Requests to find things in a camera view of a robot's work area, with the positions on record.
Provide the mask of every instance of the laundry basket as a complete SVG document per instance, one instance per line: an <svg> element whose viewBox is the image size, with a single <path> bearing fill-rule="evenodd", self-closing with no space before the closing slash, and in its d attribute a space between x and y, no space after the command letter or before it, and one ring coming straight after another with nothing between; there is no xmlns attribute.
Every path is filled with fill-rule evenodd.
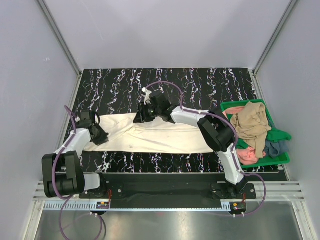
<svg viewBox="0 0 320 240"><path fill-rule="evenodd" d="M222 102L220 107L221 107L221 110L224 111L226 109L233 108L233 107L245 106L245 105L247 105L248 102L263 103L265 105L265 111L266 111L266 115L267 115L268 119L273 122L272 117L270 116L270 113L267 109L267 105L266 105L265 101L263 101L262 99L245 100L245 101L227 101L227 102ZM266 156L264 158L260 158L259 161L255 164L251 164L251 165L242 165L241 164L241 167L243 169L247 169L247 168L253 168L253 167L287 164L289 162L290 162L289 155L285 152L282 155L277 156L276 158L272 158L269 156Z"/></svg>

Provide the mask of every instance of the white wall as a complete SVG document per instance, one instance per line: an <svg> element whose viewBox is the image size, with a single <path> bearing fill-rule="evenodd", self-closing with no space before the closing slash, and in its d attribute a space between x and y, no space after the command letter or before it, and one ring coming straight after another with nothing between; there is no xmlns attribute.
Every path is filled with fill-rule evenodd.
<svg viewBox="0 0 320 240"><path fill-rule="evenodd" d="M300 1L258 73L278 128L292 134L290 177L298 180L320 236L320 1Z"/></svg>
<svg viewBox="0 0 320 240"><path fill-rule="evenodd" d="M35 0L0 7L0 239L21 239L76 74Z"/></svg>
<svg viewBox="0 0 320 240"><path fill-rule="evenodd" d="M78 65L253 68L290 0L45 0Z"/></svg>

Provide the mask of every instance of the black marble tabletop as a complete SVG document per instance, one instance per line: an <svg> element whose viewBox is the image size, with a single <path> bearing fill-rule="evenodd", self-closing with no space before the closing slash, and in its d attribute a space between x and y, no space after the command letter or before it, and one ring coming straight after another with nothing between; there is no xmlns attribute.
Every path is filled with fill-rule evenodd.
<svg viewBox="0 0 320 240"><path fill-rule="evenodd" d="M183 91L183 105L208 110L222 102L256 99L246 68L152 68L86 69L76 95L73 111L94 110L100 116L136 113L142 88L156 81L168 81ZM166 84L154 86L179 103L178 91ZM164 154L131 152L86 152L81 157L86 173L220 173L223 166L216 153ZM249 168L250 172L278 171L277 166Z"/></svg>

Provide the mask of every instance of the beige towel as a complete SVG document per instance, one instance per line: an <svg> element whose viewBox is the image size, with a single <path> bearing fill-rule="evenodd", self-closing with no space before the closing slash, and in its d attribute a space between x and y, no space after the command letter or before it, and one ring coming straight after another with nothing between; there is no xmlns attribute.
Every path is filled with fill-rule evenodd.
<svg viewBox="0 0 320 240"><path fill-rule="evenodd" d="M109 142L85 151L123 151L130 153L198 154L212 153L197 127L172 124L157 117L152 122L135 124L136 113L101 116L100 126L109 133Z"/></svg>
<svg viewBox="0 0 320 240"><path fill-rule="evenodd" d="M266 137L271 127L268 124L266 106L263 103L248 102L245 108L232 116L231 124L239 138L255 149L255 156L263 158Z"/></svg>

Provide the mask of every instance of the blue cloth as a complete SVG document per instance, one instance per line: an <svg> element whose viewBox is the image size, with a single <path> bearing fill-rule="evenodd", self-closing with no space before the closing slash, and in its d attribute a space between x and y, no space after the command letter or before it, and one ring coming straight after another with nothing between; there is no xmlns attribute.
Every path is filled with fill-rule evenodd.
<svg viewBox="0 0 320 240"><path fill-rule="evenodd" d="M269 118L268 118L268 121L269 121L270 127L276 128L274 123L270 121ZM278 142L265 140L265 147L263 151L265 152L266 156L269 156L274 159L285 152L289 152L289 148L284 140L281 140Z"/></svg>

